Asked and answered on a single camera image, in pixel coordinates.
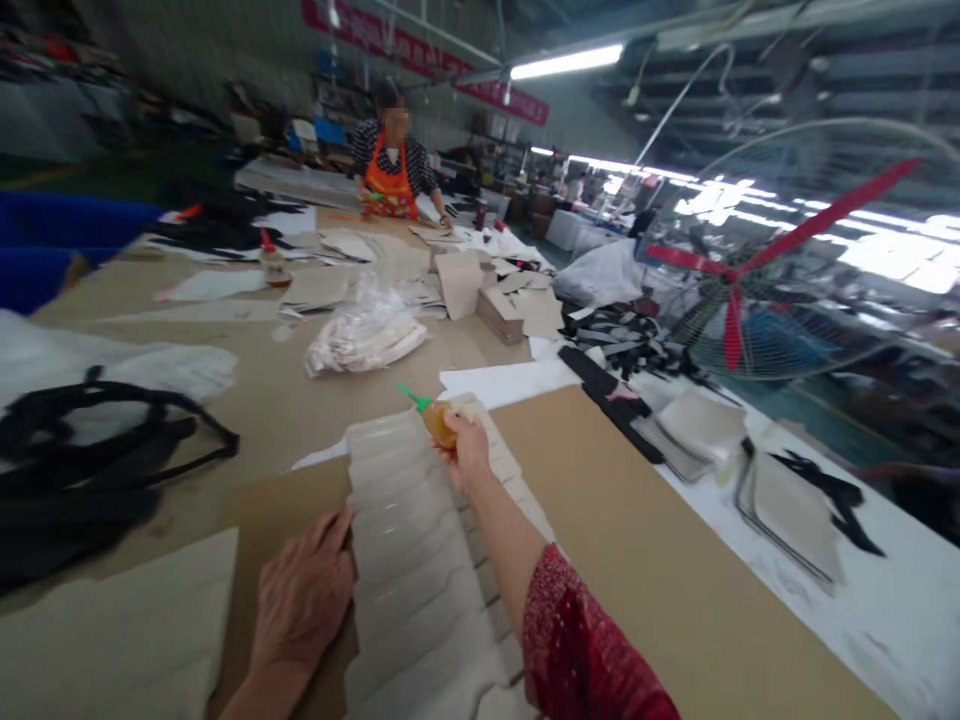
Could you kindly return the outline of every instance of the red fan blade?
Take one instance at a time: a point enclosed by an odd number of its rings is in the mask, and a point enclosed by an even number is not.
[[[758,267],[766,265],[784,253],[800,247],[814,235],[826,232],[833,227],[838,220],[843,220],[854,210],[858,210],[868,202],[876,200],[887,190],[894,187],[909,175],[919,162],[920,158],[906,160],[890,168],[882,175],[878,175],[865,185],[861,185],[856,190],[851,190],[846,195],[837,198],[833,205],[820,211],[786,235],[777,238],[769,247],[754,255],[740,268],[740,272],[745,273],[756,270]]]
[[[688,270],[702,270],[703,272],[716,273],[717,275],[728,275],[733,272],[733,268],[729,268],[723,263],[715,262],[703,255],[697,255],[696,253],[687,252],[686,250],[677,250],[676,248],[650,247],[647,248],[647,255],[669,263],[670,265],[685,267]]]
[[[730,300],[727,303],[727,322],[723,333],[723,354],[727,360],[727,370],[740,367],[740,351],[743,335],[740,329],[740,286],[730,286]]]

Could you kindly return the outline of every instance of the floor fan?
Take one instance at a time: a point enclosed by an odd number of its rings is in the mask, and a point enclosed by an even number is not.
[[[682,279],[661,319],[718,374],[852,363],[928,321],[956,281],[956,188],[956,148],[903,123],[819,121],[743,145],[672,186],[647,232],[657,272]]]

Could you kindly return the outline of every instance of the black patterned shirt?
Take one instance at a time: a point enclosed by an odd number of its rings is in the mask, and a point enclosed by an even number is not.
[[[367,174],[367,166],[370,165],[377,146],[377,135],[382,129],[383,125],[379,120],[365,120],[357,125],[353,135],[353,171],[360,177]],[[383,147],[377,158],[377,166],[387,175],[399,175],[400,155],[398,154],[397,161],[393,162],[387,149]],[[427,162],[427,149],[413,135],[407,135],[407,177],[414,195],[429,195],[437,189],[437,177]]]

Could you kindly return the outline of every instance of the orange apron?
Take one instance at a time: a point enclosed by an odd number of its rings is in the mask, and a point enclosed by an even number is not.
[[[377,135],[377,145],[373,149],[373,157],[367,165],[367,174],[363,177],[375,194],[377,212],[386,217],[407,218],[419,220],[417,210],[417,195],[410,187],[410,178],[407,176],[407,143],[400,143],[400,174],[388,175],[377,164],[380,151],[383,149],[384,132]]]

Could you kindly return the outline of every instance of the red patterned sleeve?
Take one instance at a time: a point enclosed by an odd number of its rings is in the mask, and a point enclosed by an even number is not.
[[[556,545],[533,573],[523,617],[527,697],[551,720],[675,720],[650,666]]]

